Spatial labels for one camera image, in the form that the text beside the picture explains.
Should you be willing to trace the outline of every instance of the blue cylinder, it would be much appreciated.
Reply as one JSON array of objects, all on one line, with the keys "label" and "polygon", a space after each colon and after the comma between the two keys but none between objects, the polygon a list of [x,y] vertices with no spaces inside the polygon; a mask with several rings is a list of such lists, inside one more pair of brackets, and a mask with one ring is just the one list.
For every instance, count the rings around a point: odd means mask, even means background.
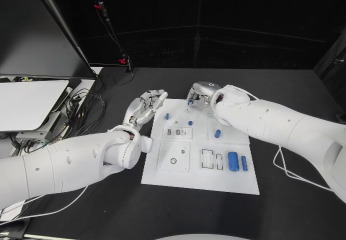
[{"label": "blue cylinder", "polygon": [[223,131],[218,129],[218,130],[217,130],[217,133],[215,133],[215,137],[220,138],[220,137],[221,137],[221,134],[223,134]]},{"label": "blue cylinder", "polygon": [[231,151],[228,153],[228,165],[230,171],[233,172],[240,171],[238,153],[236,151]]},{"label": "blue cylinder", "polygon": [[249,164],[247,164],[247,158],[246,156],[241,156],[241,165],[243,165],[243,170],[249,171]]}]

